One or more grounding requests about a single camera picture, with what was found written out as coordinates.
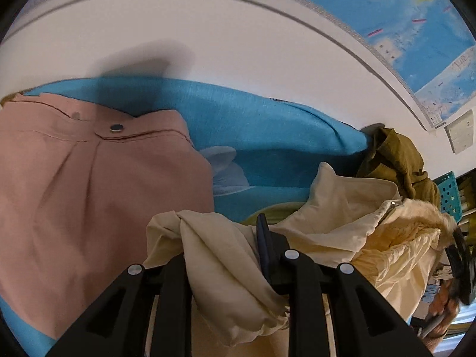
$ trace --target world map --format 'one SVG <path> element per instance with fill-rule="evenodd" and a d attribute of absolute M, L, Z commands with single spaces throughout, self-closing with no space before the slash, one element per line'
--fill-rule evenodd
<path fill-rule="evenodd" d="M 43 0 L 30 0 L 23 12 Z M 358 32 L 401 76 L 431 127 L 476 95 L 476 42 L 449 0 L 310 0 Z"/>

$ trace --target hand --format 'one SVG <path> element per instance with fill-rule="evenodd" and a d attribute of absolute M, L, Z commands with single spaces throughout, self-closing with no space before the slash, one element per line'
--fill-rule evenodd
<path fill-rule="evenodd" d="M 453 322 L 459 314 L 459 299 L 449 299 L 448 290 L 451 286 L 451 282 L 451 280 L 447 280 L 441 285 L 438 293 L 435 295 L 435 299 L 433 299 L 433 302 L 430 304 L 428 313 L 433 315 L 445 313 L 445 316 L 441 323 L 434 328 L 427 337 L 439 338 L 443 336 L 447 332 L 451 322 Z"/>

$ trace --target blue blanket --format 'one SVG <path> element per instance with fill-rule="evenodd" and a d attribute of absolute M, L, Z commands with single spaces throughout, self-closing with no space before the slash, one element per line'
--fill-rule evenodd
<path fill-rule="evenodd" d="M 365 134 L 313 108 L 211 84 L 100 77 L 46 84 L 27 95 L 40 93 L 103 104 L 133 116 L 176 109 L 195 148 L 213 167 L 215 211 L 234 221 L 276 203 L 306 201 L 322 161 L 338 175 L 355 175 L 368 145 Z M 54 341 L 0 303 L 27 353 L 43 357 Z"/>

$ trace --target button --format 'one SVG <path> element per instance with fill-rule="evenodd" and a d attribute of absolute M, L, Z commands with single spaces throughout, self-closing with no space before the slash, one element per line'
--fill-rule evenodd
<path fill-rule="evenodd" d="M 347 274 L 347 275 L 350 275 L 351 273 L 354 272 L 354 266 L 352 266 L 349 263 L 342 263 L 339 266 L 339 269 L 343 274 Z"/>
<path fill-rule="evenodd" d="M 140 264 L 133 264 L 127 269 L 129 275 L 139 275 L 142 272 L 142 266 Z"/>
<path fill-rule="evenodd" d="M 124 126 L 119 123 L 110 127 L 111 133 L 120 133 L 122 130 L 124 130 Z"/>
<path fill-rule="evenodd" d="M 289 249 L 284 253 L 284 256 L 288 259 L 294 260 L 299 257 L 299 252 L 297 252 L 295 249 Z"/>

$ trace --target wall switch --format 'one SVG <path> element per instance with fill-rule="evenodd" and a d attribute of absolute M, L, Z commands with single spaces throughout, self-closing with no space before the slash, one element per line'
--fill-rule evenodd
<path fill-rule="evenodd" d="M 445 127 L 454 154 L 461 153 L 473 144 L 474 116 L 469 110 Z"/>

